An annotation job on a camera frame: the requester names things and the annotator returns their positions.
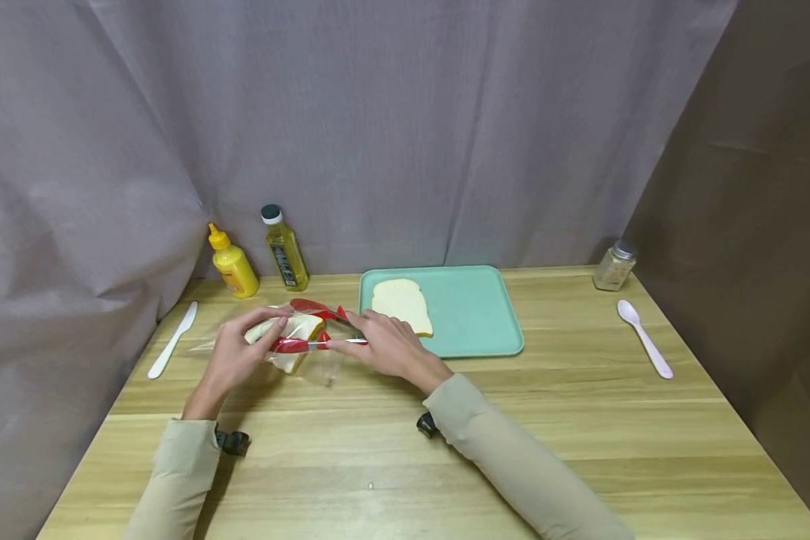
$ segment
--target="bread slice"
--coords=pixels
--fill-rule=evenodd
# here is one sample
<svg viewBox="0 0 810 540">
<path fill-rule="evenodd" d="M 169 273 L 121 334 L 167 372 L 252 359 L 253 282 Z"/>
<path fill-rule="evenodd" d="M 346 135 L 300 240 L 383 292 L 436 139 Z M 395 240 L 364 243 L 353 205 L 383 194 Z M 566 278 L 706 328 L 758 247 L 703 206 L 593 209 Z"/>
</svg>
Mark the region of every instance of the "bread slice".
<svg viewBox="0 0 810 540">
<path fill-rule="evenodd" d="M 265 322 L 261 324 L 252 326 L 252 328 L 246 331 L 246 341 L 250 344 L 255 343 L 261 339 L 261 336 L 263 336 L 275 322 L 276 319 L 274 317 L 273 319 L 265 320 Z M 322 326 L 324 326 L 324 319 L 320 317 L 306 313 L 294 313 L 288 318 L 288 323 L 285 325 L 285 329 L 282 330 L 282 337 L 312 341 L 318 337 Z M 286 374 L 293 375 L 295 371 L 297 371 L 299 363 L 303 362 L 303 358 L 306 355 L 306 352 L 297 354 L 282 354 L 278 352 L 273 359 L 273 364 L 276 368 L 285 371 Z"/>
<path fill-rule="evenodd" d="M 372 309 L 409 323 L 415 334 L 432 337 L 432 320 L 426 298 L 414 280 L 388 279 L 372 289 Z"/>
</svg>

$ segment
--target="glass jar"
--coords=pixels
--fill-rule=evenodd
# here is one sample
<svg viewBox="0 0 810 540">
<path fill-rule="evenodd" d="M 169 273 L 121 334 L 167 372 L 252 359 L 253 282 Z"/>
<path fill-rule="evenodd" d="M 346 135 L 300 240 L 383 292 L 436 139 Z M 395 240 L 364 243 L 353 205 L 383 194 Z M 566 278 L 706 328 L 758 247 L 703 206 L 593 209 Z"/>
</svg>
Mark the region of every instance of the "glass jar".
<svg viewBox="0 0 810 540">
<path fill-rule="evenodd" d="M 600 290 L 619 290 L 636 265 L 636 246 L 625 239 L 612 245 L 594 271 L 594 287 Z"/>
</svg>

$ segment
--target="oil bottle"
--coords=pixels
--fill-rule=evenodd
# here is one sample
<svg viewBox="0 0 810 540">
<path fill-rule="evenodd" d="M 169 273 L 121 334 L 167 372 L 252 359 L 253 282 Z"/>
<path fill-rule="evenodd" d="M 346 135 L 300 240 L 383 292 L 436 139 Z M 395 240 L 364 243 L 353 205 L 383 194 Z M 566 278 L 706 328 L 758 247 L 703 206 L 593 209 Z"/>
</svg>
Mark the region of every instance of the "oil bottle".
<svg viewBox="0 0 810 540">
<path fill-rule="evenodd" d="M 279 267 L 285 290 L 299 292 L 309 286 L 309 274 L 306 263 L 299 252 L 297 235 L 287 226 L 282 217 L 279 205 L 265 205 L 261 209 L 261 218 L 267 225 L 267 245 L 276 266 Z"/>
<path fill-rule="evenodd" d="M 210 235 L 207 239 L 215 250 L 213 252 L 213 266 L 222 274 L 222 279 L 231 289 L 231 296 L 235 298 L 248 298 L 258 290 L 258 278 L 252 267 L 248 265 L 246 253 L 238 246 L 231 244 L 230 238 L 223 231 L 219 231 L 213 223 L 210 226 Z"/>
</svg>

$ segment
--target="person's right hand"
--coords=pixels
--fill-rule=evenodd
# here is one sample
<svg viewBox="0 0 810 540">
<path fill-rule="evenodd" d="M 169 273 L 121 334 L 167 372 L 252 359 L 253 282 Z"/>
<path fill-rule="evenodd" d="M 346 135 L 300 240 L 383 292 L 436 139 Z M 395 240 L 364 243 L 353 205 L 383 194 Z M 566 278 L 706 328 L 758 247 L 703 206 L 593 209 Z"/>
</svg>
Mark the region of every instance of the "person's right hand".
<svg viewBox="0 0 810 540">
<path fill-rule="evenodd" d="M 409 323 L 371 309 L 366 309 L 362 317 L 349 312 L 348 320 L 369 343 L 331 340 L 327 347 L 360 359 L 378 373 L 403 377 L 427 396 L 454 375 L 440 358 L 423 348 Z"/>
</svg>

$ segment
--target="wooden table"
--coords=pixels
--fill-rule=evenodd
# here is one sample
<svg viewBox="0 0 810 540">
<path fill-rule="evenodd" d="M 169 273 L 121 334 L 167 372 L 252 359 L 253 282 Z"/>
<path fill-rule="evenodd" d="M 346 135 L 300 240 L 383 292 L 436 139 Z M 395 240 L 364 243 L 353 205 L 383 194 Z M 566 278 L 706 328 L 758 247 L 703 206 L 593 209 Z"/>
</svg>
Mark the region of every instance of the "wooden table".
<svg viewBox="0 0 810 540">
<path fill-rule="evenodd" d="M 632 279 L 594 290 L 590 268 L 504 271 L 525 334 L 514 358 L 451 360 L 498 408 L 579 473 L 646 539 L 810 539 L 810 513 L 699 362 Z M 317 275 L 302 296 L 354 308 L 358 275 Z M 284 302 L 278 279 L 263 301 Z M 676 379 L 656 375 L 617 317 L 627 298 Z M 147 370 L 190 301 L 198 319 L 165 374 Z M 119 537 L 147 484 L 168 419 L 205 368 L 188 350 L 233 313 L 218 282 L 194 282 L 163 320 L 66 487 L 40 539 Z M 208 539 L 534 539 L 479 471 L 443 437 L 423 437 L 424 410 L 404 383 L 343 366 L 324 388 L 256 380 L 220 422 L 253 437 L 223 457 L 202 512 Z"/>
</svg>

